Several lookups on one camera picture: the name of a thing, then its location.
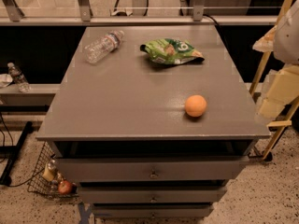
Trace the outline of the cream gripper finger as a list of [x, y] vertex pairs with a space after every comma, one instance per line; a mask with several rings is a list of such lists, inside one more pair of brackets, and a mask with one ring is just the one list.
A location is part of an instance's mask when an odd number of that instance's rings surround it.
[[271, 70], [262, 85], [257, 102], [257, 114], [275, 119], [285, 105], [299, 95], [299, 66], [285, 64], [279, 71]]
[[264, 36], [257, 40], [252, 48], [260, 52], [269, 52], [274, 49], [274, 39], [277, 26], [273, 26]]

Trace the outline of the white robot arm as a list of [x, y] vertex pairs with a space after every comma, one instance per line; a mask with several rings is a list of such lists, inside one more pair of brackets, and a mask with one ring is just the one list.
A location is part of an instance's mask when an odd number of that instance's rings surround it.
[[268, 74], [269, 83], [263, 85], [258, 101], [257, 113], [275, 119], [285, 105], [299, 96], [299, 0], [252, 48], [272, 51], [277, 60], [285, 63], [279, 71]]

